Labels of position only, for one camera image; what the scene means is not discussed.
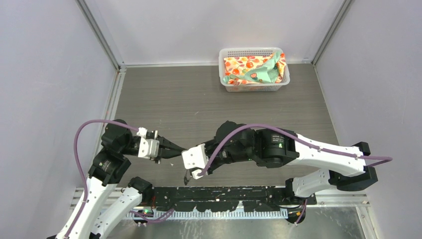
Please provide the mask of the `large metal keyring disc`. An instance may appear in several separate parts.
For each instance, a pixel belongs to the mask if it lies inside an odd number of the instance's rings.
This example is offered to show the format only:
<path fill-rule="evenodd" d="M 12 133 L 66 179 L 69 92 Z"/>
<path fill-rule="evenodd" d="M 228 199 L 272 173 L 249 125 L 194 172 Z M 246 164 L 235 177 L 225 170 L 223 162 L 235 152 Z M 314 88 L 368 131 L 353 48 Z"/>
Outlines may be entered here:
<path fill-rule="evenodd" d="M 185 176 L 184 176 L 184 179 L 183 179 L 184 185 L 187 186 L 189 184 L 189 182 L 192 180 L 192 178 L 193 178 L 192 169 L 186 170 L 186 173 L 185 173 Z"/>

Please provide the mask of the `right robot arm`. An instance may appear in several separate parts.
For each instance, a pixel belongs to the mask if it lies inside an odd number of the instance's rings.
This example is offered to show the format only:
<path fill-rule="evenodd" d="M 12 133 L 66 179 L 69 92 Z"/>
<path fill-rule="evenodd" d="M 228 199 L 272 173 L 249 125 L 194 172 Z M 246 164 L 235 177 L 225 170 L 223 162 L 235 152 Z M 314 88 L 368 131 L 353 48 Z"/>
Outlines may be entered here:
<path fill-rule="evenodd" d="M 194 179 L 210 175 L 222 165 L 245 161 L 265 168 L 315 167 L 309 175 L 286 180 L 284 198 L 294 205 L 319 191 L 355 192 L 375 184 L 376 169 L 365 162 L 369 154 L 365 142 L 343 147 L 269 125 L 226 121 L 212 140 L 190 148 L 182 157 L 186 177 Z"/>

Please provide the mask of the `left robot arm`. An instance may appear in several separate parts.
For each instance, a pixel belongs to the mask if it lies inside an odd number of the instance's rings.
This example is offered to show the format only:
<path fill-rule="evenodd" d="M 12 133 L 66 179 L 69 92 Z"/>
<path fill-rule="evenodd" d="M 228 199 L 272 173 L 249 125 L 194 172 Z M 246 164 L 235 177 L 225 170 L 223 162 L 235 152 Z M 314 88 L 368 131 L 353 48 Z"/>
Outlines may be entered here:
<path fill-rule="evenodd" d="M 102 149 L 85 175 L 78 155 L 82 129 L 92 123 L 105 123 L 101 136 Z M 143 127 L 129 126 L 122 119 L 94 119 L 83 123 L 74 138 L 74 157 L 81 177 L 83 193 L 70 218 L 54 239 L 105 239 L 134 207 L 147 206 L 154 197 L 150 182 L 134 177 L 123 194 L 105 211 L 103 206 L 131 166 L 129 155 L 159 162 L 180 156 L 184 148 Z"/>

